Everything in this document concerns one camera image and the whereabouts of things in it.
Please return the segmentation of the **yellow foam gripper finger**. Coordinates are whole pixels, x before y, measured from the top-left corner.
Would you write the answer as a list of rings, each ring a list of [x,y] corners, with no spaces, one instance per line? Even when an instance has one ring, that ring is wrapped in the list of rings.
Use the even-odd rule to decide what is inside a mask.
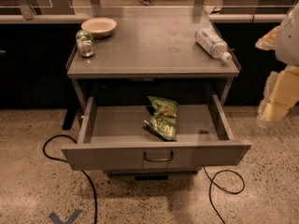
[[[299,67],[287,65],[281,72],[271,72],[266,80],[258,109],[257,124],[270,128],[282,121],[299,102]]]
[[[258,41],[255,43],[255,47],[257,49],[262,49],[262,50],[275,50],[277,35],[278,35],[278,26],[273,28],[263,37],[259,38]]]

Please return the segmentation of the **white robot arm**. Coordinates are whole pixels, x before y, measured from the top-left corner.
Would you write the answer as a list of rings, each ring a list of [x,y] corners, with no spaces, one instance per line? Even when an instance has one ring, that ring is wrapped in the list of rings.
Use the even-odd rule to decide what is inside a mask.
[[[281,72],[271,72],[264,86],[257,123],[269,128],[282,121],[299,102],[299,4],[279,26],[260,38],[255,47],[273,50],[276,58],[286,64]]]

